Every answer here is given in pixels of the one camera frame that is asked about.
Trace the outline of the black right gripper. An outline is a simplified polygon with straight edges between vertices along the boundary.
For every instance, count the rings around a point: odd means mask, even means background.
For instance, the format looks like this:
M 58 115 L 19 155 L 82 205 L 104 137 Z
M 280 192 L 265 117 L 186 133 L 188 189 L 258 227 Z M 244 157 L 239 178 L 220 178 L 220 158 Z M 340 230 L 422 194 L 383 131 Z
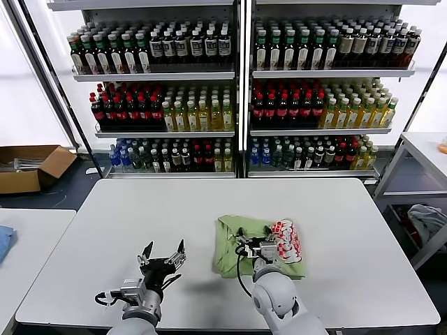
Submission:
M 245 229 L 238 227 L 235 231 L 230 233 L 230 244 L 233 248 L 244 248 L 246 258 L 266 258 L 265 251 L 263 251 L 263 243 L 267 241 L 274 241 L 276 239 L 275 233 L 271 227 L 265 225 L 265 237 L 253 237 L 248 239 L 245 235 Z

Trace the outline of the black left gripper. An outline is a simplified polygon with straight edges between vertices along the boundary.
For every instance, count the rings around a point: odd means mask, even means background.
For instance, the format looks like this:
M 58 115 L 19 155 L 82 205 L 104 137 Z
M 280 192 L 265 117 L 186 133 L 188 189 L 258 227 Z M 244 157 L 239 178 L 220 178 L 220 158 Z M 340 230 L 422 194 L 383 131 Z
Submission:
M 184 239 L 182 239 L 174 252 L 169 258 L 150 259 L 154 242 L 151 241 L 144 247 L 142 253 L 137 256 L 138 263 L 142 275 L 144 276 L 144 284 L 147 290 L 163 292 L 169 285 L 181 277 L 177 273 L 186 261 L 186 249 Z

